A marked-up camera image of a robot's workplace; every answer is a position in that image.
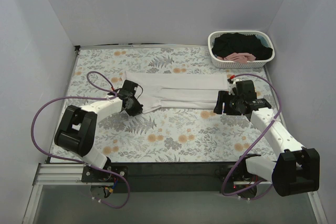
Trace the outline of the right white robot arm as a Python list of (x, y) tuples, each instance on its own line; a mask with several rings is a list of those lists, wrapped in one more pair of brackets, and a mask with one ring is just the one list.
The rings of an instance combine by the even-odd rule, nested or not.
[(265, 138), (277, 157), (272, 162), (260, 155), (249, 152), (252, 145), (244, 152), (225, 176), (221, 194), (233, 173), (238, 169), (242, 180), (251, 180), (254, 176), (270, 182), (278, 195), (284, 197), (317, 191), (320, 186), (320, 155), (314, 148), (306, 148), (298, 142), (278, 120), (280, 111), (274, 111), (266, 99), (259, 99), (251, 80), (239, 80), (232, 75), (227, 80), (229, 91), (219, 91), (214, 113), (243, 115), (261, 132), (257, 138)]

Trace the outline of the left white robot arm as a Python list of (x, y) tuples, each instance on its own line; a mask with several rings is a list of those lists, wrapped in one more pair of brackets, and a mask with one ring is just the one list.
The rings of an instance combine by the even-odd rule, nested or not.
[(143, 105), (135, 97), (139, 87), (139, 84), (126, 80), (117, 93), (108, 93), (104, 100), (82, 107), (68, 106), (61, 118), (54, 143), (94, 166), (93, 175), (100, 182), (108, 181), (112, 170), (107, 166), (109, 159), (94, 146), (96, 126), (117, 113), (141, 114)]

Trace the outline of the white t shirt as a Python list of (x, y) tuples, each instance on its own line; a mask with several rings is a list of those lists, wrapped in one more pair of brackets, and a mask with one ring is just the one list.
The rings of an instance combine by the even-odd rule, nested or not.
[(213, 109), (219, 91), (228, 91), (224, 74), (133, 73), (126, 71), (122, 80), (139, 84), (138, 101), (143, 113), (160, 108)]

